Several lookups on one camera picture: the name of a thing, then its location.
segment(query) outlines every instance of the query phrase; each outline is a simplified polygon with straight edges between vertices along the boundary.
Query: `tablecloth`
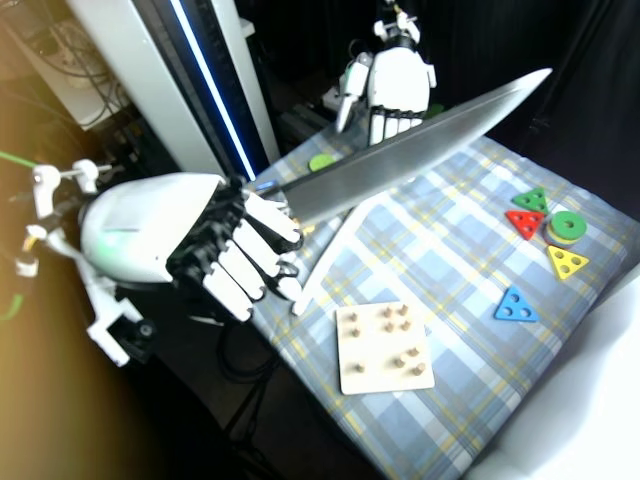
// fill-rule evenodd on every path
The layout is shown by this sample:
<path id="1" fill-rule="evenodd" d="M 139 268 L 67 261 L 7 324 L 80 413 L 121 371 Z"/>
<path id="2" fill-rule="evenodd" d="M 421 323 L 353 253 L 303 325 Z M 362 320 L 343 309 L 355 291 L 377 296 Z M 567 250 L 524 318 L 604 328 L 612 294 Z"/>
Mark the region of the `tablecloth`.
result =
<path id="1" fill-rule="evenodd" d="M 361 121 L 312 137 L 259 177 L 292 180 L 324 152 L 366 143 Z M 516 194 L 542 186 L 551 212 L 588 222 L 574 251 L 590 263 L 556 279 L 540 233 L 525 241 L 505 217 Z M 341 218 L 308 235 L 297 265 L 304 283 Z M 488 138 L 380 196 L 345 243 L 304 315 L 268 296 L 253 322 L 368 458 L 389 478 L 459 477 L 521 402 L 598 295 L 640 258 L 640 224 L 584 189 Z M 517 285 L 537 323 L 493 318 Z M 433 389 L 345 396 L 334 311 L 402 300 L 424 308 Z"/>

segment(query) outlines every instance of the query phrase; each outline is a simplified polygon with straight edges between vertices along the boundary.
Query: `light strip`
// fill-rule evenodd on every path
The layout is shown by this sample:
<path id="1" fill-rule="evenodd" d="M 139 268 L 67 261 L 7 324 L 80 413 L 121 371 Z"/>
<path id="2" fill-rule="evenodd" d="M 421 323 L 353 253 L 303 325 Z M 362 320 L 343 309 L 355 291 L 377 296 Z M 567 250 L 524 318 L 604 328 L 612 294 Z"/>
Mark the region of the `light strip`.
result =
<path id="1" fill-rule="evenodd" d="M 194 57 L 196 58 L 196 62 L 198 63 L 198 67 L 202 72 L 202 76 L 204 77 L 207 86 L 209 87 L 209 91 L 211 92 L 211 96 L 213 97 L 213 101 L 216 102 L 216 106 L 220 111 L 220 115 L 222 116 L 222 120 L 224 124 L 227 126 L 227 130 L 229 130 L 229 134 L 231 135 L 231 140 L 233 140 L 233 144 L 238 151 L 238 155 L 240 155 L 240 160 L 242 160 L 242 164 L 244 165 L 245 170 L 247 171 L 247 175 L 249 175 L 249 180 L 253 181 L 256 179 L 255 174 L 253 173 L 253 168 L 249 163 L 249 159 L 247 158 L 247 154 L 240 143 L 240 138 L 238 138 L 238 133 L 236 132 L 235 127 L 233 126 L 233 122 L 231 122 L 231 117 L 229 117 L 229 112 L 227 112 L 227 107 L 225 107 L 224 102 L 222 101 L 222 97 L 220 96 L 220 91 L 216 86 L 216 82 L 213 80 L 213 76 L 211 75 L 211 71 L 209 70 L 209 66 L 207 65 L 206 60 L 204 59 L 204 55 L 202 54 L 202 50 L 200 49 L 200 45 L 198 45 L 198 40 L 196 40 L 196 36 L 193 33 L 193 29 L 191 28 L 191 24 L 189 23 L 189 19 L 182 7 L 182 3 L 180 0 L 169 0 L 171 2 L 171 6 L 173 7 L 173 11 L 176 13 L 176 17 L 178 17 L 178 22 L 180 22 L 180 26 L 182 27 L 182 31 L 187 37 L 187 42 L 189 42 L 189 46 L 191 47 L 191 51 L 193 52 Z"/>

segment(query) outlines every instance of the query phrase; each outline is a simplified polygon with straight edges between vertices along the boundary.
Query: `red triangle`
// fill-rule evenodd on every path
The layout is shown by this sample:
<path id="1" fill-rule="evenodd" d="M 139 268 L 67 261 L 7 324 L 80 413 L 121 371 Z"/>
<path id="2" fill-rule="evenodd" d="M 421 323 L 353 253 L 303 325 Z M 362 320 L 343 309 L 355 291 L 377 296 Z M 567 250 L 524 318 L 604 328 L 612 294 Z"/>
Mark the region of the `red triangle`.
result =
<path id="1" fill-rule="evenodd" d="M 531 240 L 542 220 L 544 220 L 544 214 L 540 212 L 509 210 L 506 215 L 525 240 Z"/>

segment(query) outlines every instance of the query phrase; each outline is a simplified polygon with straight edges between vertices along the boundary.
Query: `knife blade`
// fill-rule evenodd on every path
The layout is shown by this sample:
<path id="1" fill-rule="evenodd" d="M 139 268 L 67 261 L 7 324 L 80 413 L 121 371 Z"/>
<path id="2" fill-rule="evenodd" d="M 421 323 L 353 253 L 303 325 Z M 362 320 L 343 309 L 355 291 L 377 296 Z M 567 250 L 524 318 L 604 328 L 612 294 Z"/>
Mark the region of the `knife blade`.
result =
<path id="1" fill-rule="evenodd" d="M 537 70 L 382 143 L 281 187 L 301 226 L 314 225 L 434 168 L 509 115 L 551 73 Z"/>

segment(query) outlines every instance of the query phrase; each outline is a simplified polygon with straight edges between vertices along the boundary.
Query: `green wire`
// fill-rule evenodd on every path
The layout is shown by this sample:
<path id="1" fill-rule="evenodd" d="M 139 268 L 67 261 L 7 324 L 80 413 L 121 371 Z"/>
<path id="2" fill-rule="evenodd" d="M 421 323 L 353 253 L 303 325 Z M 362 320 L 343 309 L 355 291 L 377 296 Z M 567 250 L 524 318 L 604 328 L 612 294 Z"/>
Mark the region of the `green wire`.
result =
<path id="1" fill-rule="evenodd" d="M 7 313 L 0 315 L 0 322 L 5 320 L 10 320 L 15 317 L 20 311 L 20 307 L 22 307 L 22 302 L 24 301 L 24 297 L 19 293 L 13 295 L 13 300 L 11 300 L 11 306 Z"/>
<path id="2" fill-rule="evenodd" d="M 22 165 L 23 167 L 33 168 L 38 164 L 32 162 L 31 160 L 26 160 L 22 157 L 18 157 L 16 155 L 12 155 L 11 153 L 3 152 L 0 150 L 0 158 L 4 158 L 5 160 L 9 160 L 10 162 L 17 163 L 18 165 Z"/>

